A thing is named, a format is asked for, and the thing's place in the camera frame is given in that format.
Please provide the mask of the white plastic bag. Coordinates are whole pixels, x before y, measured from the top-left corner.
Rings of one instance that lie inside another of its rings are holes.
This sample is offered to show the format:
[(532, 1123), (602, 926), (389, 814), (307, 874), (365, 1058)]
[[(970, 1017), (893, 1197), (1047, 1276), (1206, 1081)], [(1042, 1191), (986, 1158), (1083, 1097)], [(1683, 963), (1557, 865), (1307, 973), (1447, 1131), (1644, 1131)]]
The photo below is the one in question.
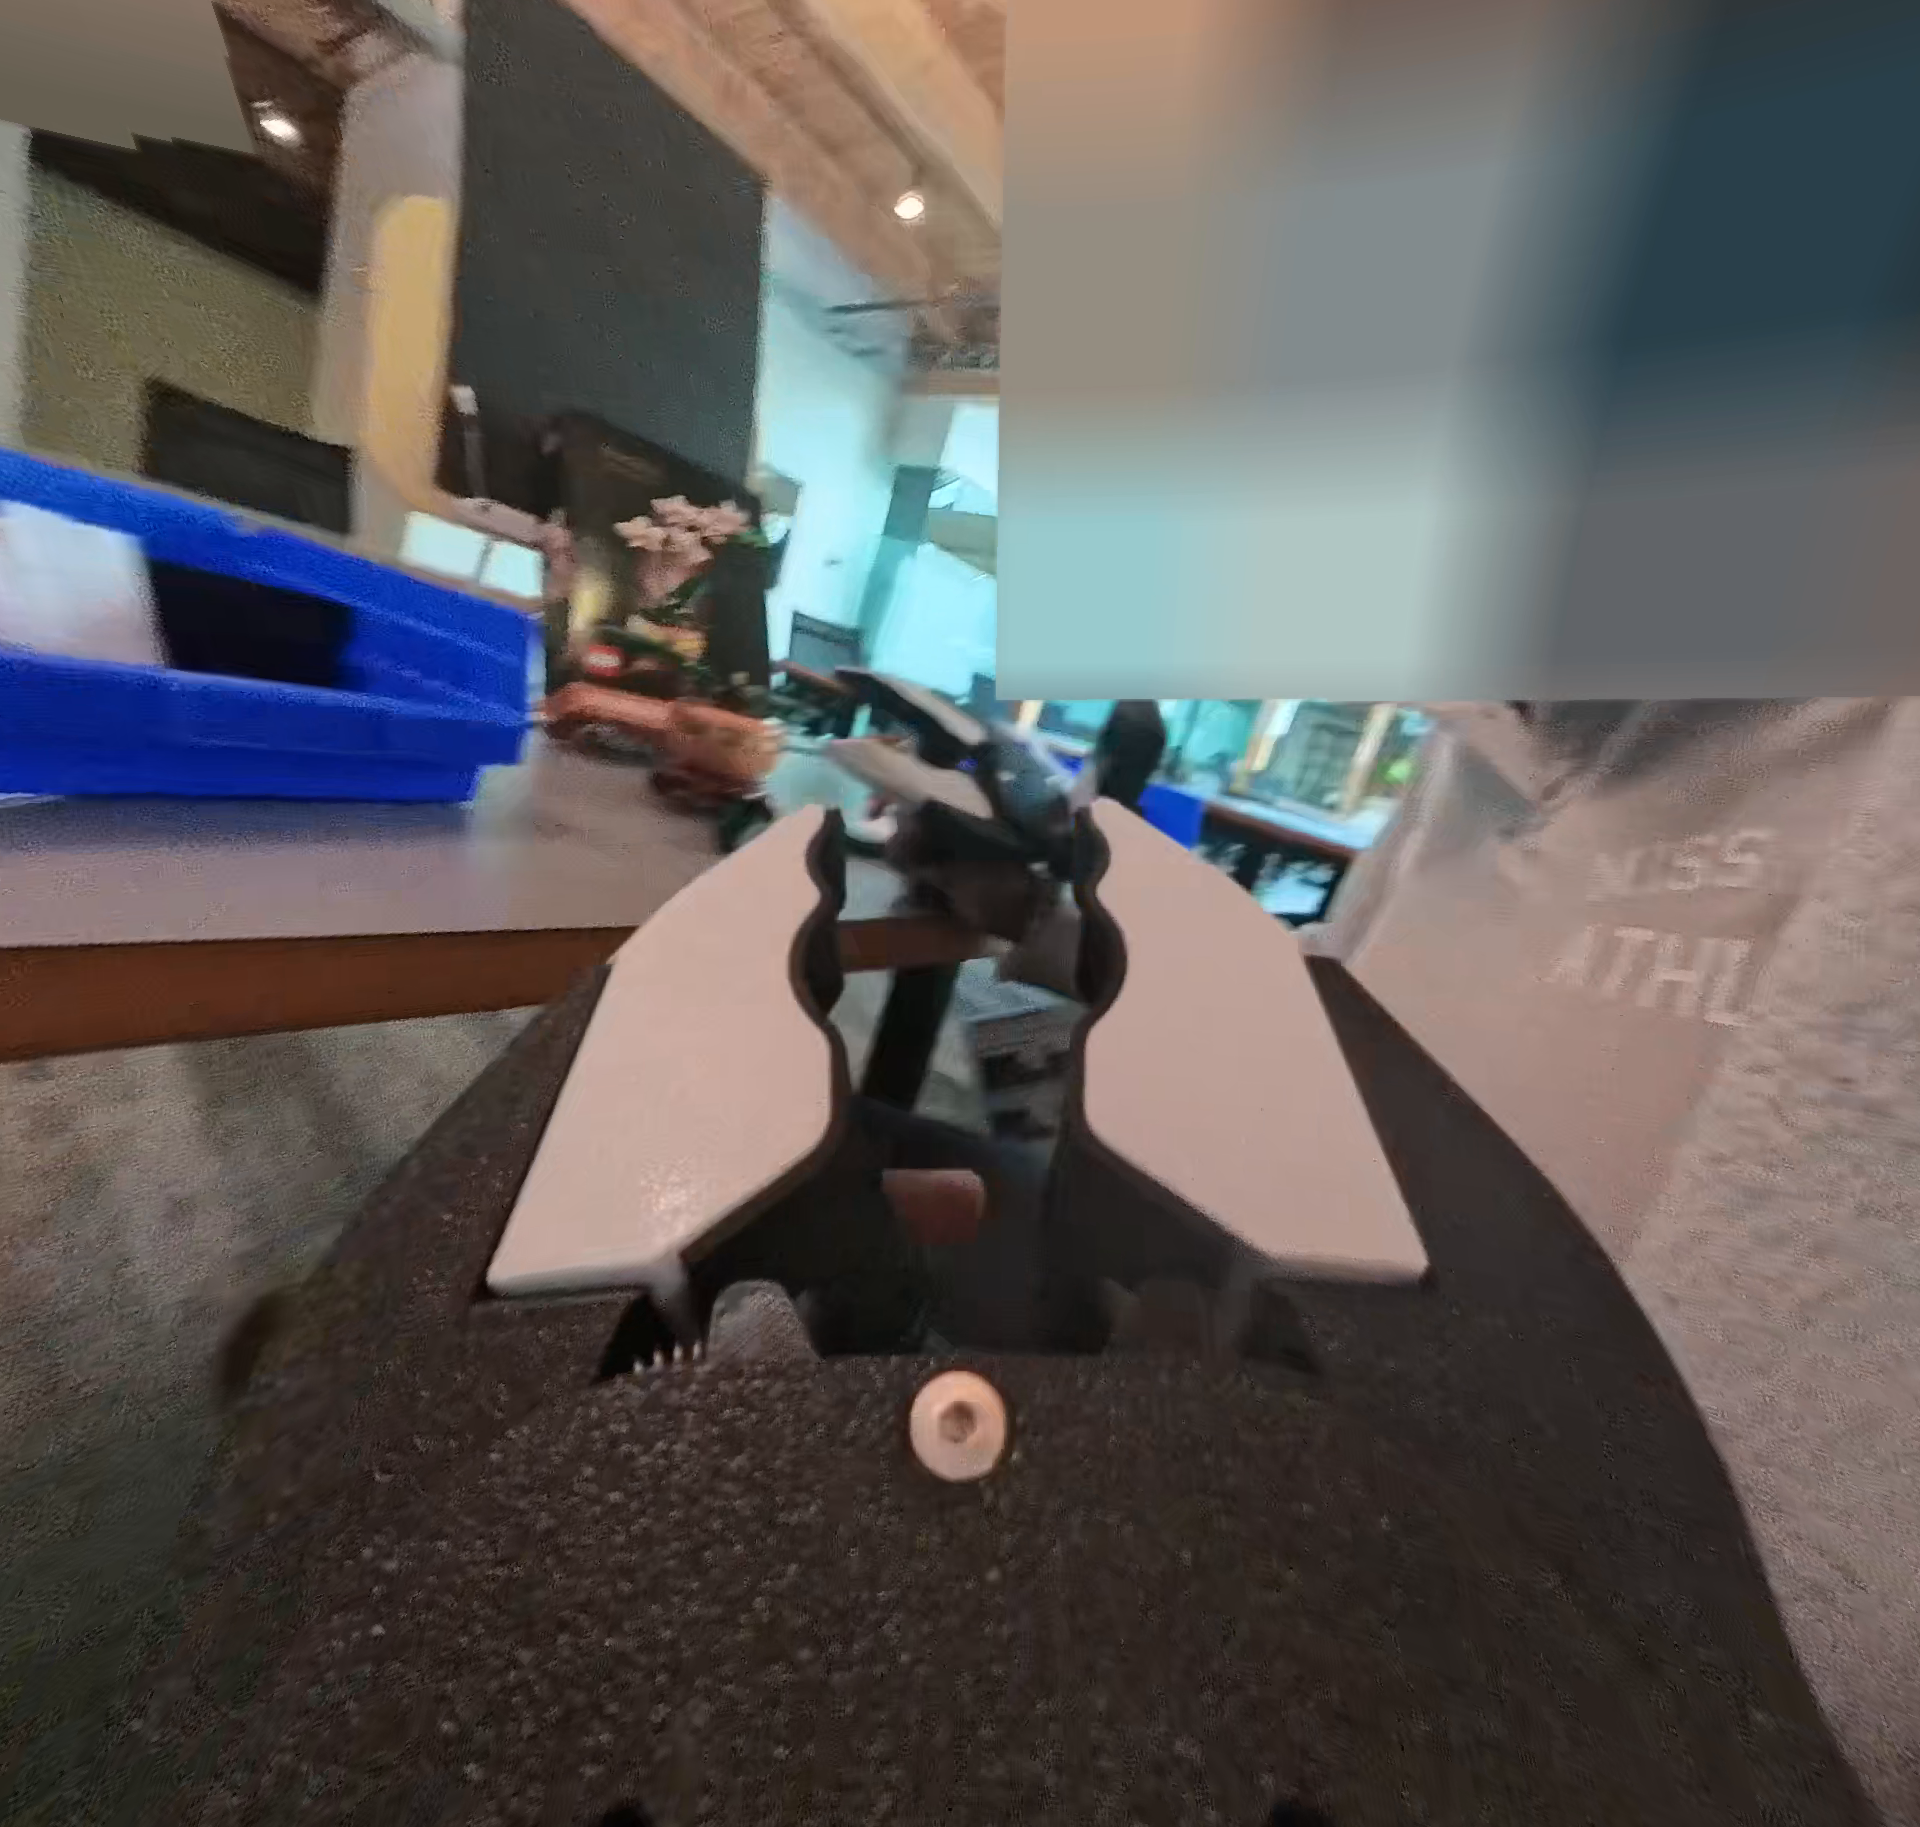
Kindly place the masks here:
[(0, 506), (0, 649), (165, 666), (150, 557), (131, 536)]

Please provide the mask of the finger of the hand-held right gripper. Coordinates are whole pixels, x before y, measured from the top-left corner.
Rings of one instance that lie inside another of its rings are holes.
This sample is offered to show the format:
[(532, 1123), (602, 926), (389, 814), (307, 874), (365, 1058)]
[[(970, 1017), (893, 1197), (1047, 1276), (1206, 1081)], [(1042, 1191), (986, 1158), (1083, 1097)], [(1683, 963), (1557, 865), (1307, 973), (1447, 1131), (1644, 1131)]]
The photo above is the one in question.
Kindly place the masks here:
[(990, 725), (946, 691), (887, 670), (833, 678), (852, 699), (852, 723), (866, 723), (877, 738), (900, 738), (919, 762), (980, 762), (990, 746)]
[(980, 782), (962, 764), (935, 764), (893, 738), (852, 738), (846, 774), (899, 807), (980, 807)]

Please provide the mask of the dark orchid print box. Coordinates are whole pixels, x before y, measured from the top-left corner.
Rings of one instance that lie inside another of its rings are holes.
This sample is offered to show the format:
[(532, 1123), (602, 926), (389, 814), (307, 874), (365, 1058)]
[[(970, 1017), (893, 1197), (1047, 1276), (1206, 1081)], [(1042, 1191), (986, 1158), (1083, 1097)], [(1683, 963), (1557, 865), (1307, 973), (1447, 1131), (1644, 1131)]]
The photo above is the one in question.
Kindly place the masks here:
[(776, 552), (762, 513), (688, 456), (563, 410), (532, 451), (546, 691), (760, 704)]

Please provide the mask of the pink toy flower pot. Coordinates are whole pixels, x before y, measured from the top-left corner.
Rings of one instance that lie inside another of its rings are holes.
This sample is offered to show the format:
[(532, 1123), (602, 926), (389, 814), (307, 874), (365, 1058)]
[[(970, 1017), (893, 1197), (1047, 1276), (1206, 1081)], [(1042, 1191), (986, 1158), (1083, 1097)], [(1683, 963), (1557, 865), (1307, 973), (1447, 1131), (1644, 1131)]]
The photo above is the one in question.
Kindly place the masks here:
[(668, 807), (709, 814), (709, 818), (731, 807), (769, 807), (776, 771), (788, 762), (825, 753), (825, 742), (833, 742), (825, 734), (795, 734), (781, 715), (670, 699), (661, 704), (661, 725), (649, 742), (649, 792)]

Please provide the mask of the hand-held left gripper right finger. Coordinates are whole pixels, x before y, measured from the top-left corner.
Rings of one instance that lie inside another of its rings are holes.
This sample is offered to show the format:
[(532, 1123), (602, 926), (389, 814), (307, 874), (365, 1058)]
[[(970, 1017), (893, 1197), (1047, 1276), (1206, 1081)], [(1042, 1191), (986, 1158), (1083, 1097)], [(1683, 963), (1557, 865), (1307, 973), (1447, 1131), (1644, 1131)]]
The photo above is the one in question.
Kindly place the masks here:
[(1080, 1002), (1047, 1182), (1088, 1281), (1373, 1281), (1429, 1271), (1313, 995), (1248, 890), (1121, 806), (1070, 827)]

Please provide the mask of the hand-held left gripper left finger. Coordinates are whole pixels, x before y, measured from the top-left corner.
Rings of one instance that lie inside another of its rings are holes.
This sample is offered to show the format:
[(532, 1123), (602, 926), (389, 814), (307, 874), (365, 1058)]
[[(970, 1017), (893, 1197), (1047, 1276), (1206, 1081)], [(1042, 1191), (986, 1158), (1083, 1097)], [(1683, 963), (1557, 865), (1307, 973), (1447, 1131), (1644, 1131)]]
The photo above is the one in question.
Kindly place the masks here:
[(491, 1294), (723, 1294), (866, 1276), (900, 1228), (852, 1117), (846, 827), (795, 807), (607, 963), (491, 1252)]

